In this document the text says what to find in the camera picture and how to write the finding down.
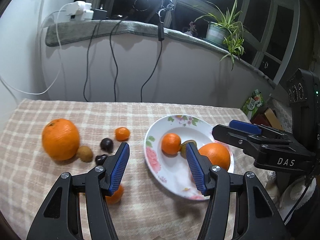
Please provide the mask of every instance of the plaid tablecloth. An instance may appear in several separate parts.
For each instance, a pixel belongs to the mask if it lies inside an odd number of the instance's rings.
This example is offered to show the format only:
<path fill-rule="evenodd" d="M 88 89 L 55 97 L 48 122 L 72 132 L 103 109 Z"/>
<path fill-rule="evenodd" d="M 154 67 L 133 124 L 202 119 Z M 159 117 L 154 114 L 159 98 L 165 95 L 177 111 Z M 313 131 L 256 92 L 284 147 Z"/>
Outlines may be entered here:
<path fill-rule="evenodd" d="M 53 119 L 70 119 L 78 127 L 81 145 L 95 155 L 102 154 L 99 144 L 113 137 L 114 129 L 125 126 L 131 131 L 130 158 L 122 183 L 121 202 L 109 206 L 119 239 L 166 240 L 196 239 L 203 222 L 207 201 L 196 202 L 177 197 L 164 189 L 148 170 L 143 141 L 150 125 L 168 114 L 189 114 L 213 126 L 230 120 L 248 121 L 239 109 L 212 106 L 149 103 L 83 103 L 24 100 L 0 135 L 0 210 L 13 230 L 26 239 L 31 223 L 45 196 L 64 171 L 72 175 L 92 169 L 95 164 L 72 159 L 56 163 L 43 151 L 41 132 Z M 120 145 L 114 140 L 115 149 Z M 267 172 L 253 166 L 253 159 L 232 148 L 235 173 L 253 171 L 265 185 Z M 235 196 L 231 196 L 226 239 L 231 239 Z M 84 239 L 91 239 L 81 194 L 81 218 Z"/>

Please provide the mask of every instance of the silver screw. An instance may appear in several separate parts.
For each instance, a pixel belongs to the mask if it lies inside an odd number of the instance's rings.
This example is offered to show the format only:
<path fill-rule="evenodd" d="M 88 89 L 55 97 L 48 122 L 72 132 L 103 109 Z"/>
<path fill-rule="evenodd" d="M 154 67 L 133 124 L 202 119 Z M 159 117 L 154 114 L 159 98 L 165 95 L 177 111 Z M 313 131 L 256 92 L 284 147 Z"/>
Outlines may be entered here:
<path fill-rule="evenodd" d="M 218 165 L 213 165 L 213 166 L 211 167 L 211 170 L 213 170 L 213 171 L 220 171 L 221 168 L 220 168 L 220 166 L 218 166 Z"/>
<path fill-rule="evenodd" d="M 61 174 L 61 178 L 66 179 L 67 177 L 69 177 L 69 173 L 68 172 L 64 172 Z"/>
<path fill-rule="evenodd" d="M 97 167 L 94 168 L 94 170 L 95 170 L 96 172 L 103 171 L 103 166 L 97 166 Z"/>
<path fill-rule="evenodd" d="M 254 173 L 252 171 L 248 171 L 247 172 L 247 177 L 249 177 L 250 179 L 252 179 L 254 177 Z"/>

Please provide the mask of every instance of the dark cherry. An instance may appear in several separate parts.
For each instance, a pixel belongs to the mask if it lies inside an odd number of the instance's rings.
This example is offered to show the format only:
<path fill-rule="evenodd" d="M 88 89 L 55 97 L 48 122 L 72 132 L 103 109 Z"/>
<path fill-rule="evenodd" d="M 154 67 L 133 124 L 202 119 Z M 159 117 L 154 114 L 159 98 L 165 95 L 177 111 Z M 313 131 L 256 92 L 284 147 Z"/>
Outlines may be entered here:
<path fill-rule="evenodd" d="M 113 141 L 110 138 L 102 139 L 100 143 L 101 150 L 105 152 L 112 152 L 113 151 Z"/>
<path fill-rule="evenodd" d="M 108 155 L 106 155 L 106 154 L 97 155 L 96 158 L 95 158 L 96 165 L 97 166 L 103 165 L 105 160 L 107 159 L 107 157 L 108 157 Z"/>

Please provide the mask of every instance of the window sill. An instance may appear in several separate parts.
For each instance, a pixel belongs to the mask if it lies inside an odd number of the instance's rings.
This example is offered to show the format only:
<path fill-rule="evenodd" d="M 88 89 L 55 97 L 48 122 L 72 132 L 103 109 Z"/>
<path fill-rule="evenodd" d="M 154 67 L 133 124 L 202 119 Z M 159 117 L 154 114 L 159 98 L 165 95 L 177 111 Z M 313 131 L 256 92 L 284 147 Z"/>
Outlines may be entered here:
<path fill-rule="evenodd" d="M 102 21 L 99 27 L 99 33 L 95 35 L 95 38 L 100 38 L 104 36 L 110 35 L 111 30 L 115 26 L 118 20 L 106 20 Z M 62 45 L 70 44 L 73 42 L 89 40 L 92 36 L 92 32 L 96 24 L 98 24 L 98 20 L 92 21 L 81 21 L 81 22 L 65 22 L 65 23 L 58 23 L 58 30 L 59 30 L 59 38 Z M 112 34 L 124 34 L 124 33 L 131 33 L 135 35 L 147 36 L 147 37 L 157 37 L 158 36 L 158 27 L 156 25 L 141 23 L 141 22 L 133 22 L 133 21 L 124 21 L 122 22 L 116 31 Z M 186 42 L 190 44 L 194 44 L 205 49 L 209 49 L 215 52 L 221 53 L 221 56 L 228 53 L 226 50 L 221 49 L 211 43 L 203 41 L 201 39 L 189 36 L 179 31 L 171 30 L 171 29 L 164 29 L 164 34 L 166 37 Z M 50 25 L 48 27 L 48 31 L 45 37 L 45 43 L 49 47 L 56 47 L 59 46 L 57 35 L 56 35 L 56 27 L 55 24 Z M 275 88 L 276 84 L 268 78 L 264 73 L 262 73 L 259 69 L 253 67 L 249 63 L 240 60 L 242 65 L 249 68 L 251 71 L 257 73 L 259 76 L 264 78 L 268 81 L 271 87 Z"/>

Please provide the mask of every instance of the plate rim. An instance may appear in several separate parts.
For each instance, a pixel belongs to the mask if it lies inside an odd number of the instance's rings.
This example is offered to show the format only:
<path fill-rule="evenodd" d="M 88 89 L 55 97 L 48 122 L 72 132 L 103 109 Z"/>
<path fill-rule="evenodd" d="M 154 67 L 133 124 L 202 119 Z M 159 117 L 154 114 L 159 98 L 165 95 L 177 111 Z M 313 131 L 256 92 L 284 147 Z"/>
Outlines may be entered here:
<path fill-rule="evenodd" d="M 154 178 L 155 178 L 163 187 L 165 187 L 167 190 L 169 190 L 172 194 L 175 194 L 175 195 L 177 195 L 177 196 L 179 196 L 179 197 L 182 197 L 182 198 L 184 198 L 184 199 L 189 199 L 189 198 L 187 198 L 187 197 L 184 197 L 184 196 L 181 196 L 181 195 L 178 195 L 178 194 L 172 192 L 172 191 L 167 187 L 166 184 L 162 183 L 162 181 L 161 181 L 161 180 L 159 179 L 159 177 L 155 174 L 155 172 L 154 172 L 153 169 L 150 167 L 150 164 L 149 164 L 148 161 L 147 161 L 146 141 L 147 141 L 148 133 L 149 133 L 150 129 L 151 129 L 157 122 L 159 122 L 160 120 L 162 120 L 162 119 L 164 119 L 164 118 L 168 118 L 168 117 L 170 117 L 170 116 L 175 116 L 175 115 L 187 115 L 187 116 L 190 116 L 190 117 L 193 117 L 193 118 L 197 118 L 197 119 L 201 120 L 202 122 L 207 123 L 209 126 L 211 126 L 211 127 L 213 128 L 213 126 L 212 126 L 211 124 L 209 124 L 208 122 L 206 122 L 206 121 L 204 121 L 204 120 L 202 120 L 202 119 L 200 119 L 200 118 L 198 118 L 198 117 L 195 117 L 195 116 L 193 116 L 193 115 L 190 115 L 190 114 L 169 114 L 169 115 L 163 116 L 163 117 L 159 118 L 158 120 L 154 121 L 153 124 L 150 125 L 149 129 L 148 129 L 147 132 L 146 132 L 146 135 L 145 135 L 145 138 L 144 138 L 144 141 L 143 141 L 144 159 L 145 159 L 145 162 L 147 163 L 147 166 L 148 166 L 148 168 L 149 168 L 149 171 L 152 173 L 152 175 L 154 176 Z M 233 160 L 234 160 L 234 156 L 233 156 L 233 152 L 231 151 L 231 148 L 230 148 L 230 152 L 231 152 L 232 158 L 233 158 Z M 204 200 L 208 200 L 208 198 L 205 198 L 205 199 L 196 199 L 196 201 L 204 201 Z"/>

